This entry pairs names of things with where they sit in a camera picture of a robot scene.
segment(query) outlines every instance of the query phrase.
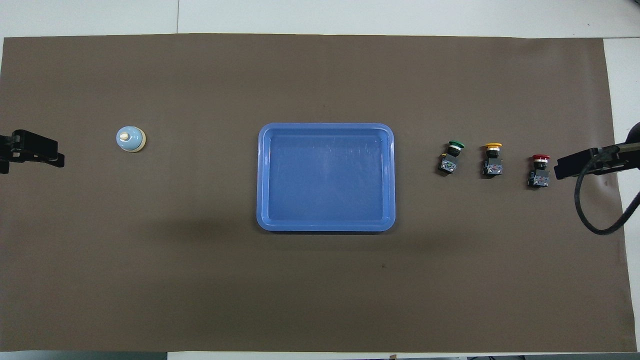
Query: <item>brown mat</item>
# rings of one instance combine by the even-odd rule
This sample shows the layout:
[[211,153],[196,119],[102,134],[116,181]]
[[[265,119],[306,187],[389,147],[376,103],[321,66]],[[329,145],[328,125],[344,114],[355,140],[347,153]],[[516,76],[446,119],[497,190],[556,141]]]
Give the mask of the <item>brown mat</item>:
[[[0,81],[2,132],[67,156],[0,177],[0,350],[636,350],[623,233],[582,226],[574,179],[525,185],[534,153],[613,143],[599,39],[8,38]],[[389,125],[395,226],[259,228],[270,122]],[[620,215],[615,175],[583,192],[596,225]]]

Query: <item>blue round object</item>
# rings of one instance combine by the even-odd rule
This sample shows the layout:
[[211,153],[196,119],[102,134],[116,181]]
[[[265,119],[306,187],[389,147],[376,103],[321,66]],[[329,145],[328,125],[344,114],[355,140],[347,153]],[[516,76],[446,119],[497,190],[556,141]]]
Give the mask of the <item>blue round object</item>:
[[144,131],[138,129],[135,126],[125,126],[118,130],[116,134],[116,143],[124,151],[136,152],[140,151],[147,138]]

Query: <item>white surface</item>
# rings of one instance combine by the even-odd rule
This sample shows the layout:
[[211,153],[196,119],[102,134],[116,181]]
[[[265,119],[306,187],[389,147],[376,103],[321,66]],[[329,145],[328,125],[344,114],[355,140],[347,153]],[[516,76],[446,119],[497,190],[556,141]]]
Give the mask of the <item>white surface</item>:
[[[631,0],[180,0],[179,4],[178,15],[178,0],[0,0],[0,37],[174,33],[177,29],[181,33],[640,37],[640,6]],[[640,39],[607,39],[605,54],[614,130],[616,141],[621,142],[628,129],[640,122]],[[626,207],[640,190],[640,174],[627,171],[619,179]],[[640,343],[640,214],[630,219],[625,232]],[[169,353],[169,359],[312,360],[389,355],[177,352]],[[403,353],[399,357],[463,355]]]
[[[624,142],[629,129],[640,122],[640,38],[605,39],[611,112],[616,143]],[[623,208],[640,191],[640,171],[618,172]],[[636,318],[636,343],[640,344],[640,211],[625,225],[625,247]]]
[[631,0],[180,0],[180,33],[638,37]]

